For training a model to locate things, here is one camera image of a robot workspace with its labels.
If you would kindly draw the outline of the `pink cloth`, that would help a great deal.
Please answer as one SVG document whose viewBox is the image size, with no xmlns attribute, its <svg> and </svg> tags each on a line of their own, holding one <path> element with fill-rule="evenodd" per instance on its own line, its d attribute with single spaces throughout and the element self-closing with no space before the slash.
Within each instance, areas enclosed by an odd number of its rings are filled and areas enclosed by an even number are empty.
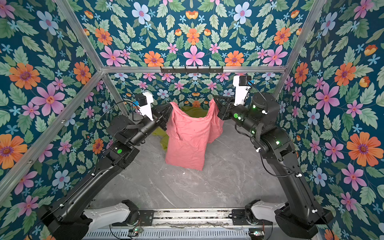
<svg viewBox="0 0 384 240">
<path fill-rule="evenodd" d="M 207 145 L 223 133 L 224 121 L 218 117 L 219 108 L 210 101 L 207 115 L 193 118 L 171 102 L 172 114 L 167 123 L 169 136 L 166 164 L 202 171 L 205 165 Z"/>
</svg>

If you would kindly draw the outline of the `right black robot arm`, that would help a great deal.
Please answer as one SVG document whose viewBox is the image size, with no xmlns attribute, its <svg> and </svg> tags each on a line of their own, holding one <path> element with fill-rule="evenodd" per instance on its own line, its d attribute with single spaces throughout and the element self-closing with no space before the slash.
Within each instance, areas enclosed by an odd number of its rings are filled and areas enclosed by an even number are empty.
<svg viewBox="0 0 384 240">
<path fill-rule="evenodd" d="M 318 225 L 327 225 L 333 215 L 317 202 L 299 167 L 295 146 L 289 134 L 277 126 L 280 105 L 269 93 L 255 93 L 248 107 L 233 97 L 214 97 L 218 117 L 233 120 L 261 155 L 262 164 L 272 168 L 287 202 L 282 204 L 254 200 L 245 206 L 244 217 L 250 224 L 265 220 L 277 224 L 289 237 L 311 239 Z"/>
</svg>

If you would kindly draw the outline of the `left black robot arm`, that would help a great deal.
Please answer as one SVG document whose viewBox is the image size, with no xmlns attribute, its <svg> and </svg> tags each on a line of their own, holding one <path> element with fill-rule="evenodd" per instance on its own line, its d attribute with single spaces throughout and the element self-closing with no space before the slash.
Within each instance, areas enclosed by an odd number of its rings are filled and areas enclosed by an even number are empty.
<svg viewBox="0 0 384 240">
<path fill-rule="evenodd" d="M 92 199 L 117 175 L 125 170 L 140 152 L 137 148 L 157 128 L 166 130 L 172 105 L 155 107 L 134 123 L 127 116 L 115 117 L 107 133 L 114 143 L 102 151 L 92 170 L 61 199 L 42 206 L 37 215 L 57 240 L 81 240 L 96 229 L 123 223 L 136 226 L 140 221 L 139 208 L 130 200 L 102 209 L 90 210 Z"/>
</svg>

